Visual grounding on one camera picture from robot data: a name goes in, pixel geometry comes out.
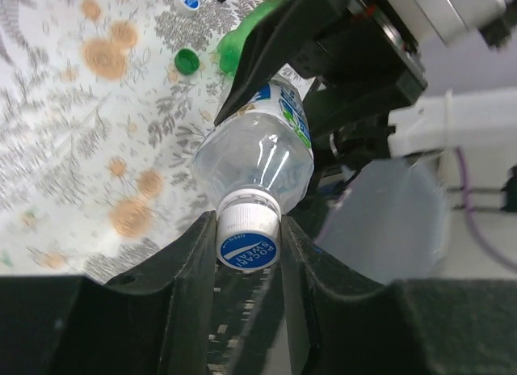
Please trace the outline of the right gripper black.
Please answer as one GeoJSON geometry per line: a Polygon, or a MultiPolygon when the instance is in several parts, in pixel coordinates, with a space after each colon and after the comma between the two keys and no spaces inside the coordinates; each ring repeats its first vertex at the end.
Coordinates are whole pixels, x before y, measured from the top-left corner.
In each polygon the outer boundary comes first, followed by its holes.
{"type": "Polygon", "coordinates": [[[287,0],[258,22],[242,50],[221,124],[289,62],[322,92],[304,99],[314,170],[360,171],[391,158],[390,112],[427,88],[418,42],[388,0],[287,0]]]}

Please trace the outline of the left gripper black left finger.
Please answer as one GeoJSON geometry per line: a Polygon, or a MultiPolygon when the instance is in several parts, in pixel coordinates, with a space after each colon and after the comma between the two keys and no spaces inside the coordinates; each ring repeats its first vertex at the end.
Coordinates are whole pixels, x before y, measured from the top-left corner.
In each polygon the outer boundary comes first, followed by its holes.
{"type": "Polygon", "coordinates": [[[216,218],[105,284],[84,276],[1,280],[4,374],[205,374],[216,218]]]}

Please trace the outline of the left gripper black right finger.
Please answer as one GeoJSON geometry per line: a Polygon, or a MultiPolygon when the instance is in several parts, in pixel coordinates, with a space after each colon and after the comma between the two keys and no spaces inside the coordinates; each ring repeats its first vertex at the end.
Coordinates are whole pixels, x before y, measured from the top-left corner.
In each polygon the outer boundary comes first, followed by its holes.
{"type": "Polygon", "coordinates": [[[513,374],[513,280],[382,285],[282,223],[281,271],[295,374],[513,374]]]}

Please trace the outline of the bottle green white label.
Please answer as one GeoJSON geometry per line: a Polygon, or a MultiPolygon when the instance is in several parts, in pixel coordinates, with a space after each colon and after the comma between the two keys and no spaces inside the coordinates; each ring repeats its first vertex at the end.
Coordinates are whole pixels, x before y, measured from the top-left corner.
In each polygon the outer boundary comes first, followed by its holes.
{"type": "Polygon", "coordinates": [[[288,213],[304,198],[313,169],[300,94],[276,75],[207,135],[191,171],[212,206],[230,192],[255,188],[288,213]]]}

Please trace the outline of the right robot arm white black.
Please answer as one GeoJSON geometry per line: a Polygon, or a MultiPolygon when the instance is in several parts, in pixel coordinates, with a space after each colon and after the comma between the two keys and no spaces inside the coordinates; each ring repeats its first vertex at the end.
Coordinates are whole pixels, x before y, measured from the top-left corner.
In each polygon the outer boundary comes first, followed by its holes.
{"type": "Polygon", "coordinates": [[[510,140],[515,90],[424,99],[419,47],[478,32],[500,49],[515,29],[516,0],[287,0],[246,37],[216,123],[290,65],[323,85],[304,100],[317,171],[510,140]]]}

